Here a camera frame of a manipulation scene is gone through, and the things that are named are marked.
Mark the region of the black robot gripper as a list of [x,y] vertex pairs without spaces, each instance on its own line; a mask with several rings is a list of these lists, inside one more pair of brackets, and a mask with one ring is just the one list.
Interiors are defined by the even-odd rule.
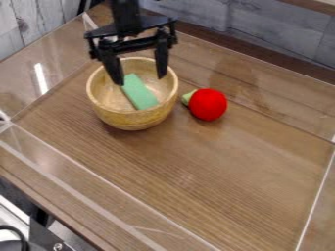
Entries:
[[154,48],[157,78],[166,75],[168,50],[177,43],[174,23],[176,19],[164,16],[141,16],[134,26],[124,27],[110,23],[94,30],[96,38],[84,34],[90,57],[101,61],[116,85],[124,85],[118,54]]

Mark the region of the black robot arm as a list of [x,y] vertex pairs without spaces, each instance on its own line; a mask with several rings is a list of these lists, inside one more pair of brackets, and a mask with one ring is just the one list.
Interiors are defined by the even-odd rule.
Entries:
[[157,78],[168,73],[168,50],[177,43],[176,18],[141,14],[138,0],[108,0],[112,22],[90,31],[84,38],[89,55],[97,59],[113,83],[124,85],[120,54],[154,50]]

